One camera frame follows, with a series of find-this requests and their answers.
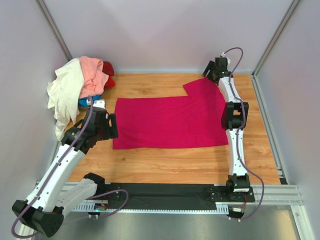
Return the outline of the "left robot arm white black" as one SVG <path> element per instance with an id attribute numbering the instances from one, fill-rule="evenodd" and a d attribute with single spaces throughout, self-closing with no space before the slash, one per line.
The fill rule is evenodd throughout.
<path id="1" fill-rule="evenodd" d="M 61 191 L 75 167 L 97 142 L 118 136 L 116 114 L 108 113 L 104 107 L 91 106 L 84 119 L 64 133 L 54 161 L 35 189 L 26 199 L 14 202 L 12 211 L 16 219 L 11 227 L 12 235 L 27 239 L 26 235 L 16 233 L 17 223 L 22 223 L 34 230 L 31 237 L 37 234 L 52 237 L 71 210 L 84 200 L 99 201 L 109 195 L 105 179 L 92 172 L 67 192 Z"/>

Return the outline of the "magenta t shirt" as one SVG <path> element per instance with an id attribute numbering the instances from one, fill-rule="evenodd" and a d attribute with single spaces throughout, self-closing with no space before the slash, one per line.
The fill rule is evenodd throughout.
<path id="1" fill-rule="evenodd" d="M 218 86 L 207 78 L 183 85 L 186 96 L 119 98 L 115 105 L 115 150 L 185 149 L 228 144 Z"/>

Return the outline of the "cream white t shirt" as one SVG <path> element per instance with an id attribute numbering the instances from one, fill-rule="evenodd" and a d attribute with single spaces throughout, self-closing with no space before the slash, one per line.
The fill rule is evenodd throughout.
<path id="1" fill-rule="evenodd" d="M 47 108 L 54 109 L 55 136 L 60 141 L 69 122 L 76 122 L 79 96 L 85 82 L 78 58 L 56 69 L 55 75 L 56 79 L 47 85 Z"/>

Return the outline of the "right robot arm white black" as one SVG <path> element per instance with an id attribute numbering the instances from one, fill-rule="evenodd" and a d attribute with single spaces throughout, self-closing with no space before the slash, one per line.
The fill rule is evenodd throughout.
<path id="1" fill-rule="evenodd" d="M 243 141 L 249 104 L 244 102 L 237 92 L 228 64 L 227 57 L 217 57 L 214 61 L 209 61 L 202 75 L 218 86 L 225 100 L 221 127 L 225 130 L 228 140 L 230 167 L 222 195 L 231 202 L 246 202 L 251 184 L 245 164 Z"/>

